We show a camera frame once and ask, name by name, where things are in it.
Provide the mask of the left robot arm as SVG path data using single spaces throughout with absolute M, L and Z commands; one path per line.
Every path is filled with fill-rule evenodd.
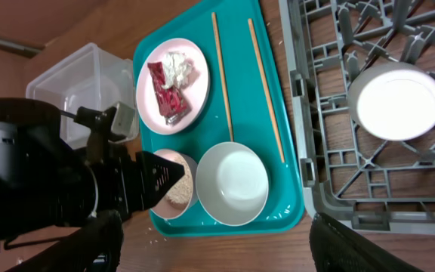
M 40 100 L 0 98 L 0 243 L 49 226 L 83 227 L 105 210 L 123 219 L 156 206 L 184 167 L 147 151 L 133 156 L 112 131 L 118 106 L 80 107 L 85 147 L 60 136 L 66 112 Z

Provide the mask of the rice pile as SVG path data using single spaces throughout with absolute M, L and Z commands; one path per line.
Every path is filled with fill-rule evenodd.
M 167 192 L 166 199 L 173 205 L 186 206 L 193 197 L 193 178 L 186 160 L 177 155 L 172 159 L 184 167 L 184 176 Z

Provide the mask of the small pink plate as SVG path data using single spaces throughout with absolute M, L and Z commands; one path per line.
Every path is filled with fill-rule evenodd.
M 185 174 L 151 211 L 162 219 L 179 218 L 198 200 L 195 182 L 197 163 L 189 156 L 169 149 L 157 150 L 155 154 L 181 164 Z

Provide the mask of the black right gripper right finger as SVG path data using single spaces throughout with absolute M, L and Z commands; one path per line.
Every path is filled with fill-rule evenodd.
M 420 271 L 322 212 L 313 217 L 310 250 L 318 271 Z

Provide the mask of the red snack wrapper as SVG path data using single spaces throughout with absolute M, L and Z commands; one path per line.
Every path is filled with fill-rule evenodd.
M 148 63 L 147 68 L 150 71 L 159 114 L 165 118 L 166 125 L 175 125 L 188 114 L 190 106 L 178 88 L 173 85 L 165 87 L 162 62 Z

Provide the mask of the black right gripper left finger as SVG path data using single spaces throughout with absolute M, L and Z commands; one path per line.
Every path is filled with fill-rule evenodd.
M 99 213 L 89 224 L 11 270 L 115 271 L 119 266 L 122 243 L 120 214 L 116 210 L 107 210 Z

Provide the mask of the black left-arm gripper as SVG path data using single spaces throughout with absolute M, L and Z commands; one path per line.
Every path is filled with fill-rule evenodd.
M 104 111 L 79 107 L 73 121 L 91 130 L 85 164 L 97 185 L 97 210 L 115 209 L 125 221 L 134 212 L 155 207 L 184 176 L 184 167 L 154 153 L 140 151 L 132 159 L 119 144 L 126 136 L 113 134 L 114 106 Z

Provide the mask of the clear plastic bin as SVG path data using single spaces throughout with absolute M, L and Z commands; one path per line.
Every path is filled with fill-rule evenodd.
M 104 111 L 118 102 L 136 109 L 132 61 L 88 43 L 33 79 L 26 97 L 73 114 L 80 107 Z

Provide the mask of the grey bowl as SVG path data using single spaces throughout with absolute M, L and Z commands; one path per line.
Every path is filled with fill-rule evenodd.
M 199 160 L 196 192 L 204 210 L 217 222 L 238 227 L 264 210 L 270 183 L 259 156 L 236 142 L 214 145 Z

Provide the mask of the large white plate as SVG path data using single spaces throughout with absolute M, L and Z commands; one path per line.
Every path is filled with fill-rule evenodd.
M 192 62 L 193 71 L 189 75 L 189 85 L 182 89 L 190 111 L 175 125 L 166 125 L 165 118 L 159 114 L 158 102 L 154 95 L 148 63 L 165 59 L 168 52 L 184 54 Z M 176 134 L 190 127 L 204 110 L 210 92 L 210 75 L 208 64 L 201 49 L 188 39 L 175 38 L 162 42 L 142 64 L 137 65 L 140 73 L 136 83 L 136 104 L 142 122 L 157 134 Z

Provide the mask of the teal serving tray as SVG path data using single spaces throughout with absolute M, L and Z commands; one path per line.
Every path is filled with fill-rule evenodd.
M 244 235 L 289 230 L 300 221 L 304 213 L 304 201 L 284 97 L 258 2 L 200 2 L 140 42 L 134 52 L 136 83 L 140 73 L 137 65 L 142 64 L 162 42 L 175 38 L 188 39 L 201 49 L 211 80 L 205 108 L 190 127 L 176 134 L 163 135 L 142 124 L 142 147 L 151 152 L 176 150 L 199 160 L 215 144 L 230 140 L 211 21 L 212 12 L 217 16 L 221 39 L 234 140 L 251 148 L 261 158 L 270 179 L 270 194 L 262 213 L 253 222 L 241 227 L 228 227 L 217 222 L 200 204 L 195 204 L 177 219 L 165 220 L 153 215 L 154 227 L 161 234 L 172 237 Z M 281 162 L 277 149 L 248 18 L 255 25 L 285 163 Z

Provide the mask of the white tissue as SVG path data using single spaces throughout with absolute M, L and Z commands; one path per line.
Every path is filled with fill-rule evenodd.
M 162 69 L 165 77 L 163 88 L 186 88 L 190 83 L 193 64 L 185 54 L 171 51 L 165 54 Z

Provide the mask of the wooden chopstick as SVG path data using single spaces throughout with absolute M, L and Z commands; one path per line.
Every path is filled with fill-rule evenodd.
M 224 70 L 224 62 L 223 62 L 223 56 L 222 56 L 222 50 L 221 50 L 221 39 L 219 35 L 219 29 L 218 29 L 218 20 L 215 12 L 211 13 L 211 21 L 213 26 L 213 32 L 214 32 L 214 42 L 217 52 L 217 61 L 218 61 L 218 68 L 219 68 L 219 74 L 221 79 L 221 89 L 222 94 L 224 98 L 224 108 L 226 112 L 226 118 L 227 118 L 227 127 L 228 132 L 230 135 L 230 141 L 234 141 L 234 134 L 233 134 L 233 123 L 232 123 L 232 116 L 231 116 L 231 110 L 230 110 L 230 103 L 228 98 L 228 90 L 227 90 L 227 82 L 226 82 L 226 76 L 225 76 L 225 70 Z
M 255 32 L 255 25 L 254 25 L 253 20 L 251 18 L 248 18 L 248 27 L 249 27 L 249 32 L 251 35 L 253 48 L 255 51 L 255 56 L 256 56 L 256 60 L 257 60 L 257 64 L 258 64 L 261 82 L 263 85 L 264 95 L 265 95 L 266 102 L 267 102 L 267 109 L 269 112 L 270 121 L 271 121 L 271 124 L 273 126 L 273 133 L 274 133 L 274 136 L 276 139 L 277 149 L 279 151 L 281 162 L 285 163 L 285 154 L 284 154 L 284 151 L 282 148 L 282 141 L 281 141 L 281 136 L 279 133 L 279 127 L 278 127 L 278 124 L 276 121 L 276 114 L 275 114 L 273 102 L 272 102 L 272 99 L 270 96 L 270 89 L 269 89 L 269 85 L 268 85 L 268 81 L 267 81 L 267 76 L 266 76 L 266 73 L 264 70 L 264 64 L 263 64 L 263 60 L 262 60 L 262 56 L 261 56 L 260 47 L 258 44 L 258 39 L 257 39 L 256 32 Z

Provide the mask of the white paper cup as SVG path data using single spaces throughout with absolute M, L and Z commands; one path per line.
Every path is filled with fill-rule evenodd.
M 411 140 L 435 126 L 435 80 L 409 63 L 380 64 L 353 80 L 347 104 L 352 120 L 369 134 Z

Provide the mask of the grey dish rack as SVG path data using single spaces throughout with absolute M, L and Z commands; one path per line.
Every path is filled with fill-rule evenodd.
M 307 214 L 435 235 L 435 1 L 279 9 Z

